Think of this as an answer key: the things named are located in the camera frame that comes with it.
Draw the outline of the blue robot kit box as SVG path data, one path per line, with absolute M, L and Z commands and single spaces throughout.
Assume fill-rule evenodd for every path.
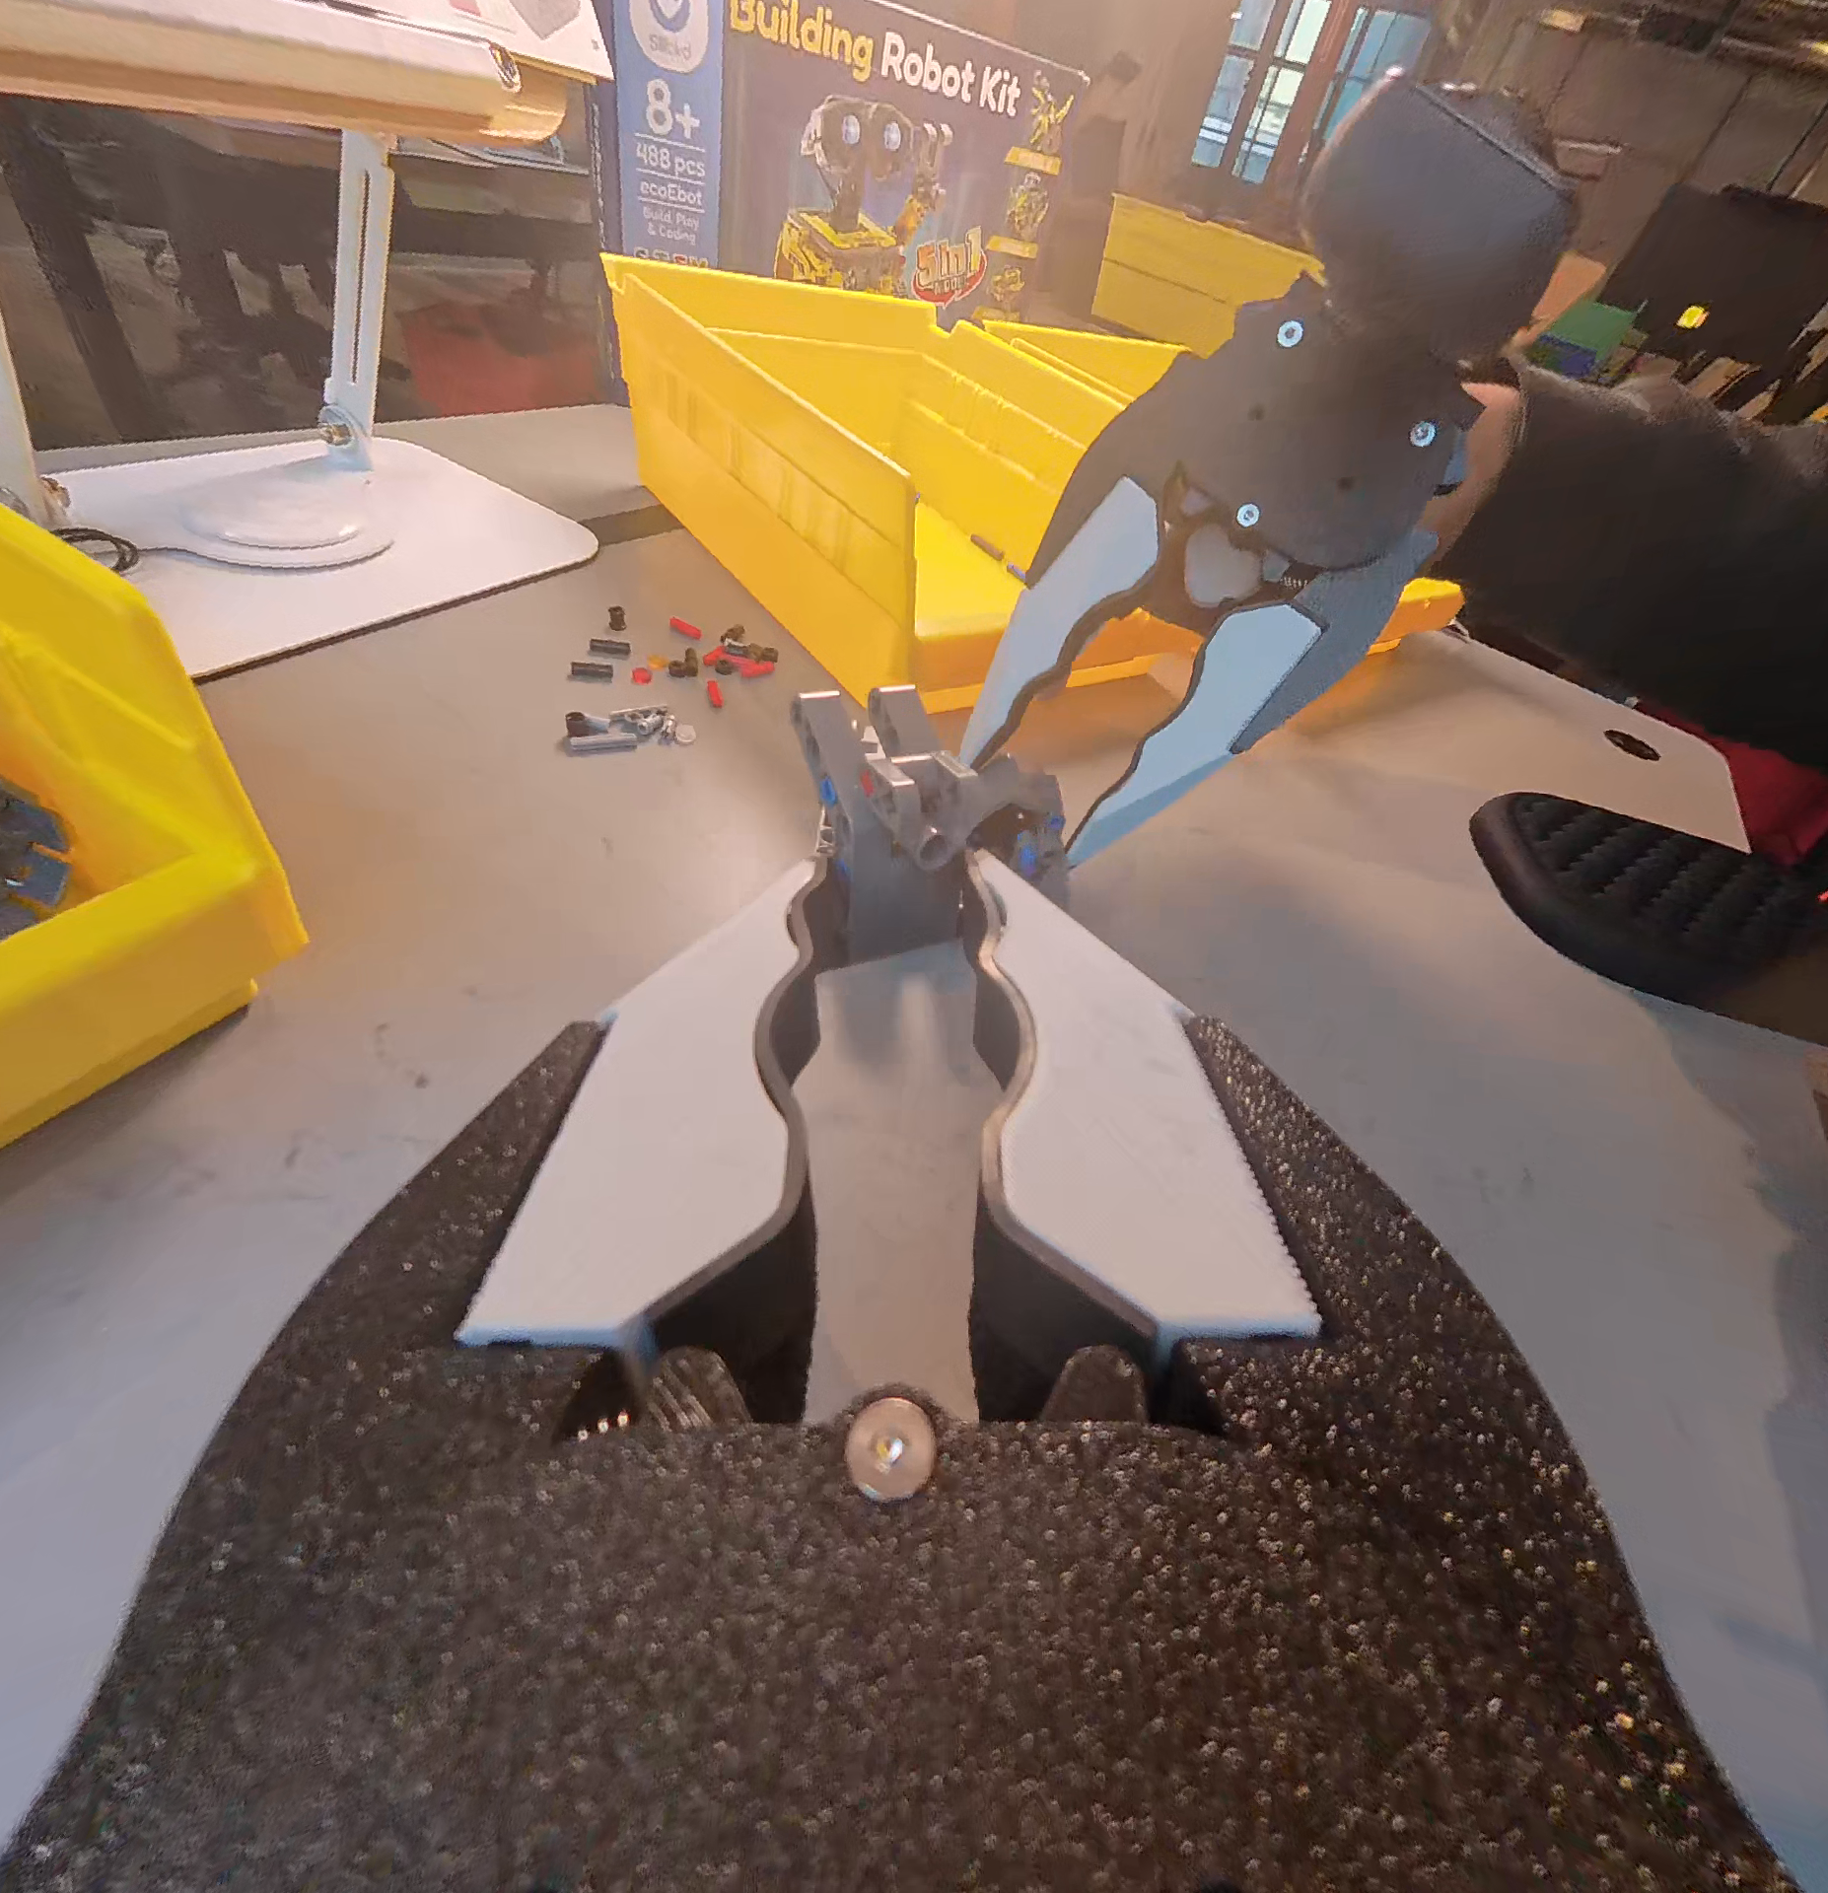
M 618 252 L 1019 318 L 1089 79 L 879 2 L 615 2 Z

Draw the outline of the white book stand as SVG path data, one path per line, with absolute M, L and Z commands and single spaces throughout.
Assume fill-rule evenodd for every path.
M 551 576 L 596 540 L 429 448 L 375 441 L 407 138 L 527 143 L 572 79 L 330 4 L 0 2 L 0 95 L 340 130 L 330 366 L 315 441 L 184 450 L 50 481 L 0 314 L 0 504 L 136 550 L 121 575 L 191 677 Z

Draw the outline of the dark framed window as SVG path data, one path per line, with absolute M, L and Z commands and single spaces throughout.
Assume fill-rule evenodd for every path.
M 1391 68 L 1418 63 L 1430 2 L 1241 2 L 1191 166 L 1249 193 L 1293 181 Z

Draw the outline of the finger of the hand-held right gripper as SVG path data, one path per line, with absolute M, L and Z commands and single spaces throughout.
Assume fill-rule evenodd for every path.
M 1103 624 L 1137 608 L 1159 550 L 1157 500 L 1129 476 L 1117 481 L 1020 591 L 959 743 L 962 764 L 987 769 L 1039 690 L 1068 675 Z
M 1186 696 L 1082 818 L 1068 866 L 1093 862 L 1222 767 L 1320 636 L 1320 624 L 1291 603 L 1226 616 L 1193 661 Z

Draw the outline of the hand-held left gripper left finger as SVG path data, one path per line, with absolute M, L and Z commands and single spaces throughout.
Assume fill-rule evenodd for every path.
M 801 963 L 788 914 L 812 871 L 783 871 L 603 1013 L 459 1344 L 658 1349 L 658 1318 L 782 1208 L 788 1130 L 757 1027 Z

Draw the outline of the instruction booklet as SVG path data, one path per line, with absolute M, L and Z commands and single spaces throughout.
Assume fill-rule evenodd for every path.
M 594 2 L 332 2 L 429 32 L 476 40 L 519 66 L 576 83 L 612 83 L 612 54 Z

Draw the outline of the black monitor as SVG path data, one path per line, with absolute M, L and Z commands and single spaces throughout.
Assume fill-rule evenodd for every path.
M 1696 382 L 1729 363 L 1718 406 L 1765 396 L 1765 418 L 1828 406 L 1828 207 L 1748 186 L 1673 186 L 1607 272 L 1601 302 L 1631 315 L 1616 379 Z

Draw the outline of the grey motor block assembly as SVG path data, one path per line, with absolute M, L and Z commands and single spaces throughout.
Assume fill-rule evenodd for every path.
M 997 758 L 974 771 L 986 784 L 986 821 L 967 849 L 936 873 L 901 855 L 887 832 L 864 818 L 832 827 L 832 860 L 848 889 L 846 949 L 852 961 L 895 957 L 959 931 L 967 862 L 986 854 L 1057 908 L 1068 908 L 1067 812 L 1057 776 Z

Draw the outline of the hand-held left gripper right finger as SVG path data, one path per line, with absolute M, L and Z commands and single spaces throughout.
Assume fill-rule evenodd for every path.
M 981 1189 L 999 1231 L 1123 1344 L 1318 1339 L 1258 1168 L 1193 1042 L 1193 1013 L 1013 869 L 972 864 L 974 967 L 1001 1101 Z

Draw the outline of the scattered small building pins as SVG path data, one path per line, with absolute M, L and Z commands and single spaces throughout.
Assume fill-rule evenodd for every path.
M 652 647 L 631 636 L 631 612 L 612 603 L 605 629 L 594 634 L 582 653 L 567 661 L 567 677 L 582 683 L 631 683 L 651 688 L 660 681 L 697 681 L 710 704 L 722 704 L 727 679 L 762 679 L 776 675 L 778 647 L 745 634 L 742 624 L 722 636 L 708 636 L 691 621 L 671 616 L 665 645 Z

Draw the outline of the grey desk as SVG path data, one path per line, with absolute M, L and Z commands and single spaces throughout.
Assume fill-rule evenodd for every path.
M 783 696 L 827 675 L 799 651 L 697 747 L 557 751 L 569 651 L 609 603 L 772 631 L 661 533 L 203 688 L 310 943 L 239 1020 L 0 1154 L 0 1857 L 322 1266 L 557 1029 L 807 849 Z M 1466 833 L 1515 789 L 1743 840 L 1705 747 L 1430 634 L 1108 850 L 1074 906 L 1227 1020 L 1487 1295 L 1709 1746 L 1828 1888 L 1820 1070 L 1516 924 Z

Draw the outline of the dark grey brick beam assembly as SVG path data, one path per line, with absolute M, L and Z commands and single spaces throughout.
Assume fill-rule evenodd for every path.
M 824 813 L 848 830 L 862 827 L 864 818 L 879 823 L 862 796 L 859 776 L 864 764 L 887 749 L 871 725 L 856 722 L 848 699 L 839 691 L 797 694 L 790 726 Z

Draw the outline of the yellow plastic parts bin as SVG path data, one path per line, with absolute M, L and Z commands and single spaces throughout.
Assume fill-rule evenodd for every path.
M 1059 492 L 1084 450 L 1191 352 L 1011 320 L 959 323 L 926 345 L 909 406 Z
M 1232 335 L 1243 304 L 1276 300 L 1300 276 L 1320 280 L 1320 265 L 1305 252 L 1118 193 L 1093 320 L 1205 357 Z
M 69 844 L 0 943 L 0 1148 L 216 1027 L 306 945 L 282 862 L 147 600 L 0 504 L 0 780 Z
M 642 484 L 850 699 L 972 707 L 1059 492 L 909 406 L 926 306 L 605 260 Z

